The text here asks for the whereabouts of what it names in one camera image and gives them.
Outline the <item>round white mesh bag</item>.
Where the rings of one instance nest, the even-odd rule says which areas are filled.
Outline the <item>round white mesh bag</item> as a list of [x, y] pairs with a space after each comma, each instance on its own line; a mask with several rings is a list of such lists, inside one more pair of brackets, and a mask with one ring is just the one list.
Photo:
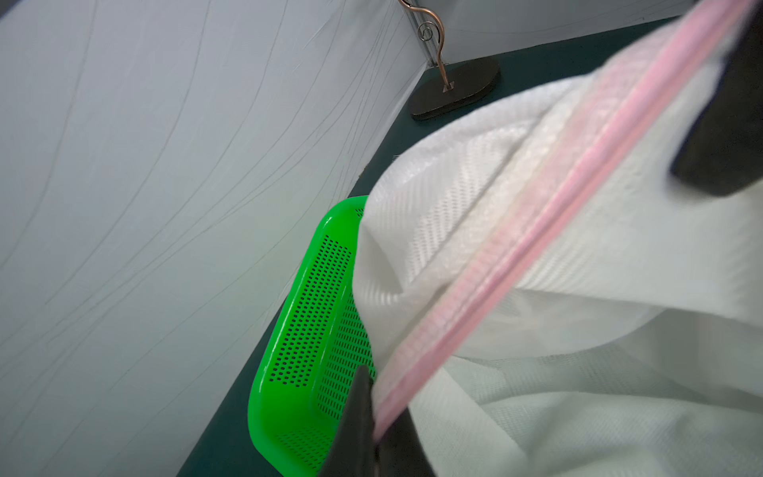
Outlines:
[[758, 1], [477, 109], [369, 194], [353, 292], [377, 444], [439, 476], [758, 476], [762, 180], [670, 173]]

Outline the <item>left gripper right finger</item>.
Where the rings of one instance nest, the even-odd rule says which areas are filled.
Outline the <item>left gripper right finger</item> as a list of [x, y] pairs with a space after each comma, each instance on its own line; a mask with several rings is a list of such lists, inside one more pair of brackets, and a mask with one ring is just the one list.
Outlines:
[[377, 446], [377, 476], [434, 477], [408, 409], [395, 420]]

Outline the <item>green plastic basket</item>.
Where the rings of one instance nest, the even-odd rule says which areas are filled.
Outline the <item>green plastic basket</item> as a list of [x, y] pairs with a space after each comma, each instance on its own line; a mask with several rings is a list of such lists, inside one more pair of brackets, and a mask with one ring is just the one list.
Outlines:
[[320, 222], [252, 384], [250, 439], [283, 476], [319, 473], [357, 369], [374, 365], [352, 292], [366, 202], [346, 199]]

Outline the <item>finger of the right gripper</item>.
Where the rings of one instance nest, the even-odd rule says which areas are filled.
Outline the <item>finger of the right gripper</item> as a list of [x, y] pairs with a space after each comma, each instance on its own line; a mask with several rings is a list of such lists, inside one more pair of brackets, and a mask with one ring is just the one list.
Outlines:
[[748, 21], [713, 97], [687, 135], [671, 175], [689, 188], [728, 197], [762, 180], [762, 13]]

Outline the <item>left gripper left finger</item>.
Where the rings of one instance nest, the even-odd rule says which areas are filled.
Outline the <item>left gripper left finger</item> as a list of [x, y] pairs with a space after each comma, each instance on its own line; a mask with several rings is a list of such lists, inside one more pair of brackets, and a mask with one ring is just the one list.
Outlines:
[[357, 369], [339, 427], [318, 475], [372, 477], [376, 475], [376, 447], [370, 369]]

